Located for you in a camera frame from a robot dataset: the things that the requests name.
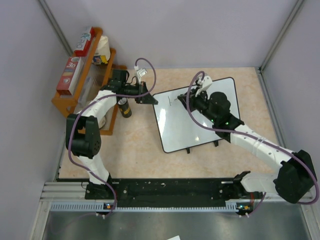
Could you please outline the white whiteboard black frame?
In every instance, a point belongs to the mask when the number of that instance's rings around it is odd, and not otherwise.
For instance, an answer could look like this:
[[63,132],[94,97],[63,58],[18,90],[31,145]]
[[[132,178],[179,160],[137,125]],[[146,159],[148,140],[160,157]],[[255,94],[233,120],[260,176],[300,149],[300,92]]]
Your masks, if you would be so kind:
[[[182,103],[175,100],[178,95],[186,93],[188,87],[187,85],[153,95],[158,101],[157,105],[153,105],[153,110],[165,153],[186,150],[222,139],[215,132],[195,124]],[[231,114],[240,119],[235,80],[232,77],[214,80],[207,89],[208,97],[214,92],[222,92],[226,95],[230,102]],[[193,111],[192,115],[204,127],[212,127],[213,123],[197,110]]]

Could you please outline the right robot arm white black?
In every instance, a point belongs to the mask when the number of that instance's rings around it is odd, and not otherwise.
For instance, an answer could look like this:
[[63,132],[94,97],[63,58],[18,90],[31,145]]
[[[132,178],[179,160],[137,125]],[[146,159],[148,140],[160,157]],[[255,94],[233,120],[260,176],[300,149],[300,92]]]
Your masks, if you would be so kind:
[[211,130],[221,139],[249,151],[274,170],[273,174],[250,171],[239,174],[239,182],[233,185],[234,194],[245,198],[251,192],[264,192],[277,194],[292,204],[300,203],[317,181],[310,154],[302,149],[294,152],[280,147],[255,133],[231,114],[231,103],[224,93],[196,92],[197,89],[191,89],[177,97],[187,112],[199,112],[212,122]]

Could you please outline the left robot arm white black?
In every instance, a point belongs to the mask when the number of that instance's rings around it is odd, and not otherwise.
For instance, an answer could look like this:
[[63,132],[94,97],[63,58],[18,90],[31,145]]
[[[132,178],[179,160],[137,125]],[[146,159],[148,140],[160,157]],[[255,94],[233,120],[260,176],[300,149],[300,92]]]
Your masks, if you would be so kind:
[[134,70],[135,83],[128,83],[127,71],[117,69],[86,107],[76,114],[69,114],[66,119],[65,143],[69,160],[87,171],[89,181],[97,185],[97,194],[105,199],[113,194],[114,187],[108,183],[110,174],[99,154],[102,143],[99,123],[124,98],[132,98],[137,104],[158,104],[142,80],[147,70],[138,66]]

